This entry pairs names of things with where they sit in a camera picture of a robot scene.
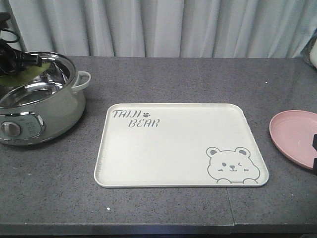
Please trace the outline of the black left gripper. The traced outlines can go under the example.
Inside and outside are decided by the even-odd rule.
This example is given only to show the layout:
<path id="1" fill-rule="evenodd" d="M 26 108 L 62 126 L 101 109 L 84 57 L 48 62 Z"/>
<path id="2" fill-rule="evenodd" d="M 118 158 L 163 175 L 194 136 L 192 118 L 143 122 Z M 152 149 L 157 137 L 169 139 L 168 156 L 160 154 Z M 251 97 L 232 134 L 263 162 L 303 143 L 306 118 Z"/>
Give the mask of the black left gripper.
<path id="1" fill-rule="evenodd" d="M 38 55 L 22 55 L 20 50 L 12 48 L 4 39 L 0 40 L 0 75 L 18 75 L 21 67 L 42 66 Z"/>

